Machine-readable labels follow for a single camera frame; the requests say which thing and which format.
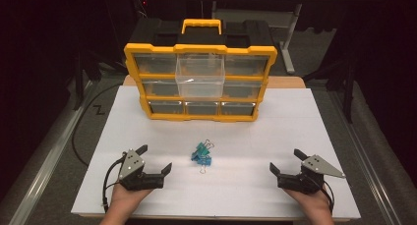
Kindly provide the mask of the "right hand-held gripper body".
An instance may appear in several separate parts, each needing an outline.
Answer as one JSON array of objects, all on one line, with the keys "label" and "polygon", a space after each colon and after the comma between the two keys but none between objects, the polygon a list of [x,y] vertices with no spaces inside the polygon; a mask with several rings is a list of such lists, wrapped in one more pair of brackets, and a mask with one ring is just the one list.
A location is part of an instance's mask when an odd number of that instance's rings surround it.
[{"label": "right hand-held gripper body", "polygon": [[297,175],[281,174],[277,177],[277,186],[305,195],[311,195],[323,188],[325,183],[324,175],[337,178],[344,178],[345,174],[332,166],[319,155],[308,156],[301,160],[300,173]]}]

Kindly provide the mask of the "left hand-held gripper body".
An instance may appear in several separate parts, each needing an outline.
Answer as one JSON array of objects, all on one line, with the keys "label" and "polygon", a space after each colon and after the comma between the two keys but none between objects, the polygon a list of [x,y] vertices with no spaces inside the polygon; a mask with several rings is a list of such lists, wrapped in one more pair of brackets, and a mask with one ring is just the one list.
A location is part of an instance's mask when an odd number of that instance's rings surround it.
[{"label": "left hand-held gripper body", "polygon": [[145,161],[135,150],[129,149],[119,171],[119,183],[128,191],[162,189],[164,176],[144,172]]}]

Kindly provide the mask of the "green binder clip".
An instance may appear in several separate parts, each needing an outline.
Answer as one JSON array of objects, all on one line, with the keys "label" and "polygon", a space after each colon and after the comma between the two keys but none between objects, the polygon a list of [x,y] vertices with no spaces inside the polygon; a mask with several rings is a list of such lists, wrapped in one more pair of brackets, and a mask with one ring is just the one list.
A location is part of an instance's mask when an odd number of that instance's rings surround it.
[{"label": "green binder clip", "polygon": [[210,140],[200,142],[197,146],[197,153],[201,155],[208,155],[209,150],[214,147],[214,144]]}]

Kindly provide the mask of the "person's left hand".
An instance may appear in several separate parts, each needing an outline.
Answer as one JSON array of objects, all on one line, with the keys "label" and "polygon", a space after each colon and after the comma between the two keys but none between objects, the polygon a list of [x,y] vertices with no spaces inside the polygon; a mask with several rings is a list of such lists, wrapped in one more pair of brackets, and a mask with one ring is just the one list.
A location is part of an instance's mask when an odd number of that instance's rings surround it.
[{"label": "person's left hand", "polygon": [[120,184],[114,186],[108,211],[131,215],[151,190],[128,191]]}]

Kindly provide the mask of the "person's right hand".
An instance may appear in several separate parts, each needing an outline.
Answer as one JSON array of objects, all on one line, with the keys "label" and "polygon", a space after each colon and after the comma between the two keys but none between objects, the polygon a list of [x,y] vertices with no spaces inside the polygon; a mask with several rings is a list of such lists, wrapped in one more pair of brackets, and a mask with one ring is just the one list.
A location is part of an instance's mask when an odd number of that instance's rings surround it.
[{"label": "person's right hand", "polygon": [[307,217],[313,219],[314,217],[331,216],[328,198],[322,191],[311,195],[288,189],[284,189],[284,191],[298,202]]}]

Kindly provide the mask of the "white table cover sheet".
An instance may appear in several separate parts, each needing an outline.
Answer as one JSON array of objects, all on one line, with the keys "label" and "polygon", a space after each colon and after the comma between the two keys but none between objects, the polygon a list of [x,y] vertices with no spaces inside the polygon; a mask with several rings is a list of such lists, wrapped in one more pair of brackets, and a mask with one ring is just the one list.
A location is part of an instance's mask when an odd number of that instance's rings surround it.
[{"label": "white table cover sheet", "polygon": [[[200,142],[210,140],[211,166],[201,174],[192,161]],[[133,86],[118,89],[107,122],[91,158],[72,211],[100,216],[102,184],[114,181],[110,165],[130,149],[148,145],[143,159],[147,173],[169,163],[172,170],[160,190],[136,210],[140,217],[295,220],[302,218],[296,201],[277,186],[273,163],[294,175],[301,162],[295,148],[340,165],[314,95],[307,88],[270,88],[254,122],[158,121],[139,107]]]}]

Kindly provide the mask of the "small clear plastic drawer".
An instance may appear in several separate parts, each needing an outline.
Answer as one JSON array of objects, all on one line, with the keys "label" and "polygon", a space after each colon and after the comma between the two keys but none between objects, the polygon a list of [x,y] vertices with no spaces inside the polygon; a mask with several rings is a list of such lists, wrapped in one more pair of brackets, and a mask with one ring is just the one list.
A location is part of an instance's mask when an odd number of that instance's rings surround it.
[{"label": "small clear plastic drawer", "polygon": [[156,100],[150,101],[149,107],[152,113],[155,114],[182,114],[183,103],[181,101],[164,101]]},{"label": "small clear plastic drawer", "polygon": [[251,116],[255,106],[253,102],[222,102],[220,112],[222,115]]},{"label": "small clear plastic drawer", "polygon": [[218,103],[211,101],[195,101],[185,103],[189,115],[216,115]]}]

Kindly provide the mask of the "grey metal stand leg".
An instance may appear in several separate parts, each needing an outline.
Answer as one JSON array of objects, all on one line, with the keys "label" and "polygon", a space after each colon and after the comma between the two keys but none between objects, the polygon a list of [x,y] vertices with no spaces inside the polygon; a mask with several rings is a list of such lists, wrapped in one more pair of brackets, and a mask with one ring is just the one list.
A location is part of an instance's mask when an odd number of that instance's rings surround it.
[{"label": "grey metal stand leg", "polygon": [[292,60],[291,60],[291,56],[290,56],[290,53],[289,53],[289,45],[290,45],[295,27],[296,27],[297,22],[298,22],[301,9],[302,9],[301,4],[297,4],[295,6],[294,11],[290,14],[290,20],[289,20],[289,24],[288,24],[286,39],[279,43],[279,48],[280,48],[281,55],[282,55],[282,60],[283,60],[284,66],[285,66],[285,71],[289,75],[294,75],[295,74],[295,69],[294,69],[294,66],[293,66],[293,63],[292,63]]}]

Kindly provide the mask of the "yellow black drawer organizer cabinet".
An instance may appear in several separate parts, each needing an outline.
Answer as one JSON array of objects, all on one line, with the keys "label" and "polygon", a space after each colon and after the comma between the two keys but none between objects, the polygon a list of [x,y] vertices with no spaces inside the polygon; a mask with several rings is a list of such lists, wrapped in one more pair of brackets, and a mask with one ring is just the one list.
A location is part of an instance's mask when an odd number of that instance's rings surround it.
[{"label": "yellow black drawer organizer cabinet", "polygon": [[[139,101],[146,115],[153,120],[212,120],[219,122],[252,122],[258,118],[259,107],[264,99],[268,85],[268,74],[275,63],[277,49],[269,34],[268,24],[264,21],[244,21],[226,23],[215,19],[185,19],[180,22],[163,21],[160,19],[141,19],[124,48],[126,66],[130,77],[139,90]],[[174,74],[142,74],[135,61],[138,53],[162,53],[177,56],[186,53],[214,53],[225,57],[228,55],[267,56],[268,61],[261,76],[229,76],[226,81],[261,82],[256,98],[183,98],[177,96],[147,95],[143,86],[144,80],[174,80]],[[182,114],[155,114],[149,107],[150,101],[181,101]],[[185,103],[195,101],[217,102],[216,115],[189,115]],[[256,104],[251,116],[222,115],[222,102],[253,102]]]}]

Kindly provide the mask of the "aluminium floor rail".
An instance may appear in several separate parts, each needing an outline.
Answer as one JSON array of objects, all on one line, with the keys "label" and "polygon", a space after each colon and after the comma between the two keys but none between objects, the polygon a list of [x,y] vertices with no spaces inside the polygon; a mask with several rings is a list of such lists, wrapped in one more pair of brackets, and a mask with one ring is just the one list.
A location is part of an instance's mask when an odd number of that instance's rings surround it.
[{"label": "aluminium floor rail", "polygon": [[39,202],[47,184],[51,179],[70,136],[75,130],[77,122],[81,119],[81,115],[86,110],[86,102],[91,98],[96,87],[97,82],[88,81],[86,86],[83,88],[86,95],[85,99],[81,102],[78,110],[71,110],[68,113],[65,128],[60,131],[59,136],[52,141],[48,154],[42,161],[41,166],[37,170],[26,194],[22,198],[8,225],[26,225],[30,215]]},{"label": "aluminium floor rail", "polygon": [[373,167],[365,151],[365,148],[362,142],[360,141],[353,125],[348,122],[348,120],[346,119],[343,113],[342,103],[338,97],[338,94],[335,92],[330,92],[328,96],[332,104],[336,107],[338,116],[341,118],[343,125],[345,126],[347,133],[353,142],[354,154],[356,158],[359,160],[358,165],[360,166],[366,178],[367,184],[373,194],[374,200],[377,203],[379,210],[382,213],[382,216],[386,224],[387,225],[402,225],[387,195],[386,187],[384,186],[379,176],[377,175],[377,172],[375,168]]}]

